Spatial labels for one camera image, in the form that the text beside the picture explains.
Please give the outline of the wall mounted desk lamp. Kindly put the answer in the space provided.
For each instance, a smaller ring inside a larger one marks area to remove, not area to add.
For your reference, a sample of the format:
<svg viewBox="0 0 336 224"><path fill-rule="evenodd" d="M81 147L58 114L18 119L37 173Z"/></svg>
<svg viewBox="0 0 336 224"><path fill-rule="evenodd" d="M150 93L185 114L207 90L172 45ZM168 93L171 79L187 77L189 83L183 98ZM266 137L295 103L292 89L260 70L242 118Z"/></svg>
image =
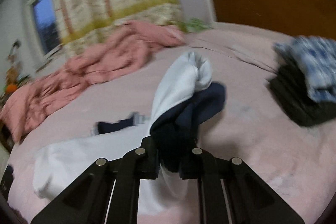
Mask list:
<svg viewBox="0 0 336 224"><path fill-rule="evenodd" d="M8 61L10 62L10 64L15 63L17 57L18 57L18 52L19 52L19 48L21 47L21 41L20 40L16 40L12 46L11 49L9 51L9 55L7 57Z"/></svg>

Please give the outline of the folded blue plaid shirt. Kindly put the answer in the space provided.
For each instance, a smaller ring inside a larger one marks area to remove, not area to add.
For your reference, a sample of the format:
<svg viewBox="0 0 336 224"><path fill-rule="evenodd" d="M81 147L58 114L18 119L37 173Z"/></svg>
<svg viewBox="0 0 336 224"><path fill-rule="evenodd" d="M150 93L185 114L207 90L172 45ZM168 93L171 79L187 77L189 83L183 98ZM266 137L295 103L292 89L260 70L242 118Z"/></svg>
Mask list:
<svg viewBox="0 0 336 224"><path fill-rule="evenodd" d="M335 102L335 40L298 36L289 43L275 43L273 50L303 73L311 100Z"/></svg>

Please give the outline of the orange toy on table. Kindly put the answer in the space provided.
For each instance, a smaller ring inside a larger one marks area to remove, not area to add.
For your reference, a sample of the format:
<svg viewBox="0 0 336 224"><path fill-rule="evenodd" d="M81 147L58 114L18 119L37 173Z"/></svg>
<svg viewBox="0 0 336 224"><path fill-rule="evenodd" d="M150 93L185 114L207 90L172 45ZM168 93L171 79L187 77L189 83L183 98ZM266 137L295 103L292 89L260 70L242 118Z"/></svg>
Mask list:
<svg viewBox="0 0 336 224"><path fill-rule="evenodd" d="M5 88L5 93L10 94L17 90L17 84L8 84Z"/></svg>

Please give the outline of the white framed window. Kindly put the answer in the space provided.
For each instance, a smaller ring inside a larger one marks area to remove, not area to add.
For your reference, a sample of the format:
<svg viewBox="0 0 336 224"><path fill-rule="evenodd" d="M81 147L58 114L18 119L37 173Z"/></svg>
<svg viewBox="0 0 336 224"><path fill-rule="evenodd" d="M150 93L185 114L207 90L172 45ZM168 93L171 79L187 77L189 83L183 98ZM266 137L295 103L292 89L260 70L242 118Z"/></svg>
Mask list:
<svg viewBox="0 0 336 224"><path fill-rule="evenodd" d="M24 12L33 60L42 63L62 48L53 0L25 0Z"/></svg>

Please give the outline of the folded black garment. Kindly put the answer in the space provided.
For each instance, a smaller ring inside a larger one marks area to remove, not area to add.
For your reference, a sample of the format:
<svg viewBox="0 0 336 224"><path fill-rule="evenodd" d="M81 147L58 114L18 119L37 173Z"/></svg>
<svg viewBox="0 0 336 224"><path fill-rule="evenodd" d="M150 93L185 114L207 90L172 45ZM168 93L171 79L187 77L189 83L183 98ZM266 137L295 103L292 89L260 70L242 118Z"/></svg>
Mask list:
<svg viewBox="0 0 336 224"><path fill-rule="evenodd" d="M268 89L285 114L296 124L312 127L335 119L335 103L315 102L309 98L303 73L296 67L279 67Z"/></svg>

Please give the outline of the pink bed sheet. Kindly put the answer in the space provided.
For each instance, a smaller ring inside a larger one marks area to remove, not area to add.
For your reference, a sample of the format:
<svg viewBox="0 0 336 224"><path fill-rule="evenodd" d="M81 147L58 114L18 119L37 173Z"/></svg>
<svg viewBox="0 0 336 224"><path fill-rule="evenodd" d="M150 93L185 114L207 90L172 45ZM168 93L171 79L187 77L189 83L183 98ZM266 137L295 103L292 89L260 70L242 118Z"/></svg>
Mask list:
<svg viewBox="0 0 336 224"><path fill-rule="evenodd" d="M209 59L213 80L227 88L222 113L201 125L200 145L222 159L240 157L306 223L315 223L335 194L335 121L302 128L281 110L266 88L277 66L274 42L289 36L236 26L190 37L187 46L156 54L130 75L89 87L14 146L14 181L8 203L31 221L47 204L33 188L35 154L44 146L89 136L97 121L114 122L151 112L154 93L169 66L184 52Z"/></svg>

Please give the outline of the white brown wooden headboard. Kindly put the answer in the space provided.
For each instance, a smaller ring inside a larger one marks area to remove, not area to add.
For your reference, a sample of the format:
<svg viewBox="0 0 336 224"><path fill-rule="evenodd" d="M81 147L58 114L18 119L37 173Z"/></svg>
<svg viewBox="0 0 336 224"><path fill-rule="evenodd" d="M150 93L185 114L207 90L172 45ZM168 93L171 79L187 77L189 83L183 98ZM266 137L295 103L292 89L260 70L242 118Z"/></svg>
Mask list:
<svg viewBox="0 0 336 224"><path fill-rule="evenodd" d="M213 26L225 23L289 36L335 39L335 0L206 0Z"/></svg>

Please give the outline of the white navy varsity jacket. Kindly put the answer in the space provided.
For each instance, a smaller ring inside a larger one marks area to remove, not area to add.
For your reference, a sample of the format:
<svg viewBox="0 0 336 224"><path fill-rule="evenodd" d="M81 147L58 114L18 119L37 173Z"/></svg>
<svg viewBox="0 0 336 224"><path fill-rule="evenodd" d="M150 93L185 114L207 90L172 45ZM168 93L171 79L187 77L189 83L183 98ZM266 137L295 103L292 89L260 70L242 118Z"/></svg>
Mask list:
<svg viewBox="0 0 336 224"><path fill-rule="evenodd" d="M168 147L177 152L183 136L198 136L198 127L223 110L225 87L212 81L209 60L186 52L169 67L155 92L151 117L133 113L116 123L97 122L91 136L42 148L35 158L34 192L54 199L95 160L115 160L142 139L166 126Z"/></svg>

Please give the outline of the pink crumpled quilt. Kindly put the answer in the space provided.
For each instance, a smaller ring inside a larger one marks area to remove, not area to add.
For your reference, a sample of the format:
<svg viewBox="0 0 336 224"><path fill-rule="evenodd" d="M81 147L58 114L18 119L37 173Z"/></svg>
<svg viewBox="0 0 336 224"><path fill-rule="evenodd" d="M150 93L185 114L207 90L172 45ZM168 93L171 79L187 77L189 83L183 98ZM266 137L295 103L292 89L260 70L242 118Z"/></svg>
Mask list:
<svg viewBox="0 0 336 224"><path fill-rule="evenodd" d="M18 143L87 87L133 73L145 66L154 53L184 44L183 32L174 25L128 21L104 43L91 45L54 73L20 87L2 108L1 122Z"/></svg>

